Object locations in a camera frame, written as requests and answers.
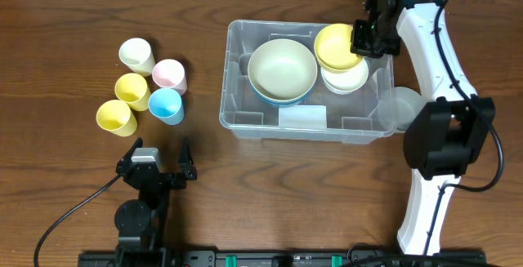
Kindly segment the clear plastic storage bin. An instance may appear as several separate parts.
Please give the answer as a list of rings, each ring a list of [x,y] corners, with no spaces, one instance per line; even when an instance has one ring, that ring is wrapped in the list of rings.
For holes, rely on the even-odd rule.
[[[263,43],[286,38],[314,45],[322,24],[262,20],[235,20],[227,30],[224,77],[219,120],[238,138],[323,140],[366,145],[396,132],[385,128],[377,116],[379,100],[394,88],[393,59],[369,59],[369,78],[358,90],[346,95],[331,92],[317,78],[311,95],[300,105],[326,107],[326,129],[279,126],[279,109],[260,100],[250,88],[248,62]]]

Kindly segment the yellow plastic cup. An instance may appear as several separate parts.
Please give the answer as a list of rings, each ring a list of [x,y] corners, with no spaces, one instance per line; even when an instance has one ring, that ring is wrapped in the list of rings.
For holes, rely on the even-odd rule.
[[[149,108],[150,89],[147,81],[138,73],[126,73],[114,86],[115,95],[136,111]]]
[[[137,129],[137,120],[131,108],[122,100],[109,100],[96,112],[100,128],[117,136],[131,136]]]

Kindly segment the beige large bowl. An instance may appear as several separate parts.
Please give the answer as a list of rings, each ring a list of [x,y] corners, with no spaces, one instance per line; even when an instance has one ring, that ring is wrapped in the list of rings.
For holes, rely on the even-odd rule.
[[[294,101],[315,85],[318,64],[312,52],[290,39],[260,45],[248,62],[250,85],[268,100]]]

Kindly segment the white label on bin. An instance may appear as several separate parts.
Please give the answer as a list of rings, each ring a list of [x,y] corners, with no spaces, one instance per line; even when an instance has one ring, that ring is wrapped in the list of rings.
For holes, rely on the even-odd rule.
[[[295,105],[279,109],[279,126],[298,129],[326,129],[327,113],[323,105]]]

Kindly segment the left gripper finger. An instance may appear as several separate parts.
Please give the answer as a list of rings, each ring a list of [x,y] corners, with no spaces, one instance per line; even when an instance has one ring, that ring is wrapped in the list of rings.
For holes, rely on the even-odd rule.
[[[132,147],[124,154],[124,156],[121,158],[121,163],[129,163],[132,160],[132,155],[136,151],[136,149],[141,148],[143,146],[143,140],[141,137],[138,137]]]
[[[190,153],[189,140],[183,139],[178,165],[182,173],[196,173],[197,169]]]

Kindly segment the dark blue large bowl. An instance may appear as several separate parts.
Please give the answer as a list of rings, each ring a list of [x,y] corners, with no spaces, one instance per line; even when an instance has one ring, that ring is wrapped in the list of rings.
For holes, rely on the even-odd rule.
[[[260,95],[257,95],[257,97],[266,102],[267,104],[271,105],[271,106],[274,106],[274,107],[277,107],[277,108],[290,108],[290,107],[293,107],[295,105],[299,105],[304,99],[306,99],[306,96],[302,97],[302,98],[299,98],[297,100],[294,100],[294,101],[286,101],[286,102],[276,102],[276,101],[273,101],[273,100],[268,100],[266,98],[264,98],[263,96],[260,96]]]

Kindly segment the light blue plastic cup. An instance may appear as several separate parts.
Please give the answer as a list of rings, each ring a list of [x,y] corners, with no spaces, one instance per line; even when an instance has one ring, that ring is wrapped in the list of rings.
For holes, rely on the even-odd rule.
[[[180,94],[169,88],[154,91],[148,102],[149,111],[168,125],[177,125],[185,117],[185,110]]]

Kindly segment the cream plastic cup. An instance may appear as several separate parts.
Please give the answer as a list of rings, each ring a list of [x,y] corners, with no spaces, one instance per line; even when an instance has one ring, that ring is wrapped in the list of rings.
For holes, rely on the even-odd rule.
[[[130,38],[118,50],[119,59],[134,73],[150,76],[156,65],[150,44],[143,38]]]

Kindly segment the yellow plastic cup upper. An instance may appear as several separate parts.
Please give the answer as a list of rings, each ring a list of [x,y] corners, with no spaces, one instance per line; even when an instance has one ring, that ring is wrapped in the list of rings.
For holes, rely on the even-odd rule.
[[[150,89],[147,81],[138,73],[126,73],[114,86],[115,95],[136,111],[149,108]]]

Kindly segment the yellow small bowl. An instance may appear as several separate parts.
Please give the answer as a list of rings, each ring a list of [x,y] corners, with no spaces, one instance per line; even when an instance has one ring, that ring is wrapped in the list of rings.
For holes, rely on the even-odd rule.
[[[351,52],[351,24],[330,24],[315,37],[314,51],[320,65],[333,73],[356,67],[363,57]]]

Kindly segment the pink plastic cup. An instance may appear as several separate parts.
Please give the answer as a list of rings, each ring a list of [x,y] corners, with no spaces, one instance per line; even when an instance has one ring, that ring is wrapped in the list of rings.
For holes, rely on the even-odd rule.
[[[186,70],[178,60],[166,59],[156,64],[153,81],[161,88],[170,88],[183,96],[187,91]]]

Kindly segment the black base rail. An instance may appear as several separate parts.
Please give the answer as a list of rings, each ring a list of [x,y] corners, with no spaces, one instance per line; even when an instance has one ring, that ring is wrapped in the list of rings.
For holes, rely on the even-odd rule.
[[[487,266],[481,252],[447,252],[419,258],[384,250],[353,248],[347,252],[270,253],[170,250],[84,253],[78,267],[341,267],[341,266]]]

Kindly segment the white small bowl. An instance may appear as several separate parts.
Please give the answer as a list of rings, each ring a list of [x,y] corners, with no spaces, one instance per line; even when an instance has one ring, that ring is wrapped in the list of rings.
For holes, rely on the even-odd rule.
[[[321,68],[324,85],[333,93],[346,95],[361,88],[369,78],[369,67],[365,60],[343,73],[333,73]]]

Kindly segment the grey small bowl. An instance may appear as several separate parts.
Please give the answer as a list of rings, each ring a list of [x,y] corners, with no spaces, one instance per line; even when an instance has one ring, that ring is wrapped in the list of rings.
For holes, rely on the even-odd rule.
[[[407,87],[394,87],[379,100],[377,116],[385,128],[406,132],[427,100]]]

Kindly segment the yellow plastic cup lower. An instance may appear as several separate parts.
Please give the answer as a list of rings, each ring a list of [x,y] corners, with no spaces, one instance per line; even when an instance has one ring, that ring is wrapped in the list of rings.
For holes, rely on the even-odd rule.
[[[109,100],[96,112],[100,128],[117,136],[131,136],[137,129],[137,120],[131,108],[122,100]]]

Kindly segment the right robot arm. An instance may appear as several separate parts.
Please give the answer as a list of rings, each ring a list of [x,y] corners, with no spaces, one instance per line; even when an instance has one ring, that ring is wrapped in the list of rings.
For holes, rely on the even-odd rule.
[[[491,98],[481,98],[467,80],[449,38],[444,9],[449,0],[367,0],[367,20],[357,20],[351,52],[379,58],[398,55],[405,46],[422,97],[427,99],[405,132],[403,150],[412,169],[404,221],[397,241],[405,255],[433,256],[455,189],[474,163],[487,136],[498,154],[494,187],[503,174],[503,147],[493,127]]]

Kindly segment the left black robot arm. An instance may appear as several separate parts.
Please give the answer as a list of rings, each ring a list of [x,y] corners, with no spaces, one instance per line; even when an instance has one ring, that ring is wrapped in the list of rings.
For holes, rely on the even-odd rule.
[[[116,211],[118,247],[129,251],[152,251],[163,241],[170,193],[185,189],[189,180],[197,179],[197,170],[184,139],[177,172],[162,172],[159,150],[145,148],[137,138],[118,161],[116,172],[123,181],[138,191],[138,198],[124,202]]]

